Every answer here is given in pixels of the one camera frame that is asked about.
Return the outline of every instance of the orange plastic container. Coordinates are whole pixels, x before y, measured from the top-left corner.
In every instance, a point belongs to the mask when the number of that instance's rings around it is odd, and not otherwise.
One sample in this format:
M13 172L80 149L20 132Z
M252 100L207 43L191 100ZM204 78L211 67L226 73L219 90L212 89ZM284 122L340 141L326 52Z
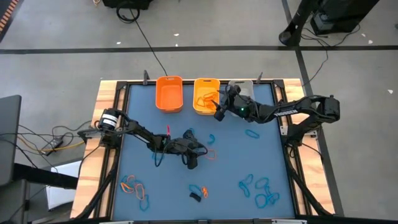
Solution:
M182 78L179 76L158 78L156 80L156 107L164 113L178 113L182 105Z
M193 84L193 109L201 115L213 115L220 103L220 81L215 78L198 78Z

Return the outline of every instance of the gray floor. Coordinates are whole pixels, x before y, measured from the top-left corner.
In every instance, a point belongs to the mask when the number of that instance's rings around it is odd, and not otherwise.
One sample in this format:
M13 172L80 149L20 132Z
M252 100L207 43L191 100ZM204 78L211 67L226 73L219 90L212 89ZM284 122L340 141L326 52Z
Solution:
M288 2L293 13L299 1ZM368 45L368 40L373 45L398 45L397 16L398 2L381 0L343 45ZM281 45L277 35L287 24L280 0L155 0L139 23L154 47ZM328 42L342 38L331 35ZM114 9L102 4L95 8L90 0L25 0L0 43L0 49L90 47L147 45L135 24L121 23ZM184 78L254 78L261 72L264 78L301 78L292 51L157 55L169 74ZM303 52L303 57L311 77L325 53ZM325 125L325 135L349 217L398 219L397 61L397 51L329 52L329 61L312 81L315 94L334 94L341 101L341 121ZM0 97L22 95L21 124L38 133L49 133L58 124L77 127L91 119L100 80L140 79L144 69L151 78L163 75L151 53L0 55L0 68ZM48 160L59 164L82 155L79 147ZM30 156L39 167L48 166L41 157ZM29 163L19 153L16 161Z

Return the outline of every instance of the table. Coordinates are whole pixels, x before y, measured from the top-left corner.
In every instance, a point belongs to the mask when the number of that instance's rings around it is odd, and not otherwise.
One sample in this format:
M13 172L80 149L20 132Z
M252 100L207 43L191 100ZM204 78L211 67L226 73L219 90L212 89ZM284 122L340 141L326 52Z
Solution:
M131 80L129 82L142 82L142 80ZM105 108L111 108L114 104L114 95L116 92L117 80L111 81L101 81L99 86L99 92L95 104L95 110L93 114L93 123L99 120L103 110ZM287 101L297 100L303 97L303 91L299 79L284 79L282 81L284 84L284 89L286 92ZM282 99L283 95L280 89L276 88L276 93L278 99ZM117 102L119 109L123 106L123 94ZM307 115L305 114L295 114L292 116L292 121L294 123L299 123L305 119ZM287 125L287 120L283 119L284 125ZM310 136L305 136L303 142L315 149L318 149L317 141L315 138ZM99 139L90 139L87 142L87 147L85 155L90 153L93 149L97 147ZM323 168L322 161L319 155L307 149L305 146L299 147L299 155L301 159L302 172L305 178L307 187L311 190L317 200L327 209L329 212L334 212L333 203L331 200L330 190L326 181L326 175ZM111 164L113 163L114 151L110 152L108 170L110 170ZM91 200L92 196L98 188L98 183L100 179L101 166L104 161L104 148L97 149L90 157L85 159L85 162L81 168L80 178L78 181L78 187L76 189L75 201L73 203L71 217L77 216L84 207ZM298 209L299 214L306 214L305 211L305 201L302 197L300 189L295 186L295 193L297 194ZM106 207L108 204L109 188L104 193L102 198L101 208L99 211L99 216L105 216Z

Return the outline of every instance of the wooden table frame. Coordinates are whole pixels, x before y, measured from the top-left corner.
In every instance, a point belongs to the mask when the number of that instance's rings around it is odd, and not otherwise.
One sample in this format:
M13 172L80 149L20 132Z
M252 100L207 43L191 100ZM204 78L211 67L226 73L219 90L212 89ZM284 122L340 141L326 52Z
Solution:
M220 81L229 81L231 79L220 79ZM106 108L117 107L119 110L123 108L124 103L124 93L125 89L120 89L120 95L115 97L117 88L122 88L120 86L121 82L143 82L143 80L110 80L101 81L98 90L98 96L96 99L95 109L93 113L92 124L99 120L102 112ZM276 98L283 101L293 101L298 100L304 96L301 87L300 79L290 78L290 79L262 79L264 82L273 81L274 90ZM155 80L148 80L148 83L154 84ZM286 116L281 118L281 123L287 126L289 123L293 122L295 124L303 121L308 115L306 114L295 114L293 116ZM98 146L99 138L89 139L87 141L85 156L90 153L93 149ZM308 146L318 149L317 140L311 138L310 136L305 136L303 138L303 143ZM83 211L84 207L91 200L92 196L98 189L101 176L101 168L104 161L107 161L107 170L109 172L113 160L115 151L111 150L108 152L108 159L105 157L106 153L103 147L99 147L92 155L87 157L81 167L80 177L78 181L78 186L76 189L75 200L73 202L72 212L70 217L76 217ZM323 167L322 160L317 152L306 148L306 146L298 147L298 156L294 159L290 159L297 173L302 175L308 189L315 196L315 198L321 203L321 205L328 210L330 213L335 212L333 202L331 199L330 189L328 182L326 180L325 170ZM316 215L314 209L309 205L307 200L303 197L301 190L295 182L291 183L291 188L293 195L295 195L296 205L294 205L295 213L300 215ZM99 217L106 216L106 211L108 205L111 203L109 198L109 186L103 194L101 200L101 206L97 211Z

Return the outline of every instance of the white label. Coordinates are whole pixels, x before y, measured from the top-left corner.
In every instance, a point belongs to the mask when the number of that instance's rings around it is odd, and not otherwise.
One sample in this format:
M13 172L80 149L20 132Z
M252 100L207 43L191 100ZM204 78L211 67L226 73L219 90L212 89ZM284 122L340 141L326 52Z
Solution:
M113 121L111 121L111 120L104 119L104 123L106 123L106 124L110 124L110 125L112 125L113 127L116 127L116 123L115 123L115 122L113 122Z
M139 136L139 135L134 135L136 138L140 139L141 141L145 142L145 143L149 143L148 140L144 139L143 137Z
M113 120L114 122L118 122L118 118L117 118L117 117L112 116L112 115L109 115L109 114L104 114L104 115L102 115L102 117L103 117L103 118L111 119L111 120Z
M298 113L298 111L297 110L283 111L283 112L279 112L279 113L274 113L274 115L275 116L285 116L285 115L294 114L294 113Z

